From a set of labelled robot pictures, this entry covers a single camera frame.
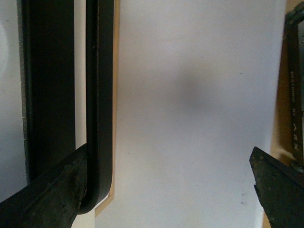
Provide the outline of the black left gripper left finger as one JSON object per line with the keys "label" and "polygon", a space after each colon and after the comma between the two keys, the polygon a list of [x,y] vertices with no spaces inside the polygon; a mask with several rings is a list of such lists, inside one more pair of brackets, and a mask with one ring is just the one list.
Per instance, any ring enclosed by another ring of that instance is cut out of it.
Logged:
{"label": "black left gripper left finger", "polygon": [[2,228],[70,228],[87,185],[86,146],[0,204]]}

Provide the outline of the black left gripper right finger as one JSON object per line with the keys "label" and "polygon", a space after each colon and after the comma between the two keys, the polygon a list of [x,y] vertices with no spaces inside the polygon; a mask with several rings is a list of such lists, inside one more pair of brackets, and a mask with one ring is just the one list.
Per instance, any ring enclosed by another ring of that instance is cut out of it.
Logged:
{"label": "black left gripper right finger", "polygon": [[273,228],[304,226],[304,175],[254,147],[250,166],[255,191]]}

